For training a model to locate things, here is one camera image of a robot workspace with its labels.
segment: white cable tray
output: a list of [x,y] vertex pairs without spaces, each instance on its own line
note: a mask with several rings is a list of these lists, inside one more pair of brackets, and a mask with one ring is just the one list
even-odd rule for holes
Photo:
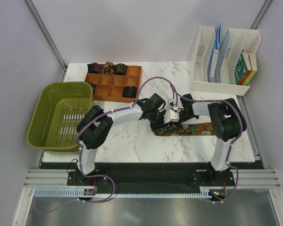
[[[36,188],[35,197],[98,197],[106,198],[110,194],[85,195],[85,188]],[[209,189],[201,188],[200,193],[183,193],[183,194],[115,194],[114,198],[211,198]]]

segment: table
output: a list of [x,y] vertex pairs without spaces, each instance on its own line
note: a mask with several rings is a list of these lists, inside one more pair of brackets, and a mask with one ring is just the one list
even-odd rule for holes
[[[193,99],[227,99],[236,96],[206,92],[190,92],[190,62],[125,62],[126,65],[142,66],[142,82],[154,76],[169,79],[180,94],[191,93]],[[84,81],[87,63],[70,63],[64,81]],[[172,91],[163,80],[149,82],[141,91],[140,98],[159,94],[165,100],[172,100]],[[115,108],[124,103],[95,101],[102,108]],[[201,116],[187,123],[209,122]],[[98,148],[97,162],[208,162],[216,145],[215,136],[157,137],[146,120],[130,121],[111,128],[105,143]],[[70,162],[78,153],[45,152],[43,162]],[[232,162],[254,162],[247,132],[243,132],[234,144]]]

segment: black fabric item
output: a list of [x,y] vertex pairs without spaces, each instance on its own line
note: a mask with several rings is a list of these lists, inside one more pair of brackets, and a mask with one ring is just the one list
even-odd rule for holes
[[100,74],[100,65],[98,63],[92,63],[87,66],[88,66],[88,73]]
[[93,95],[94,95],[94,92],[95,92],[95,89],[96,89],[96,84],[92,83],[92,82],[88,82],[89,85],[91,85],[92,87],[92,91],[93,91]]
[[115,67],[114,74],[126,75],[127,74],[127,66],[125,64],[117,64]]
[[123,91],[123,97],[136,98],[137,87],[125,86]]

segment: green box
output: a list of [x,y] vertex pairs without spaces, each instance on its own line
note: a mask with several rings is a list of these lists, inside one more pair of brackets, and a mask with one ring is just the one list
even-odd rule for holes
[[27,134],[35,149],[74,152],[76,126],[94,105],[87,82],[55,82],[44,88]]

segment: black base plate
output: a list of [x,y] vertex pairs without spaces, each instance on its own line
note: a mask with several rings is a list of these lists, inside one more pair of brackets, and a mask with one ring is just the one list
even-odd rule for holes
[[[240,170],[263,170],[263,164],[261,160],[255,162],[231,162],[232,166],[237,167]],[[208,167],[207,162],[96,162],[96,169],[119,169],[119,170],[151,170],[151,169],[166,169],[166,170],[205,170]],[[43,170],[74,170],[76,169],[76,163],[69,164],[68,162],[42,162],[40,169]]]
[[[191,169],[115,169],[112,167],[96,168],[90,175],[107,175],[116,184],[116,194],[182,194],[199,193],[200,186],[220,186],[223,181],[212,182],[206,172],[198,172]],[[226,179],[227,186],[233,186],[232,173]],[[68,186],[94,186],[94,178],[85,178],[81,172],[71,171],[67,181]],[[112,192],[113,186],[108,179],[97,177],[97,193],[108,194]]]

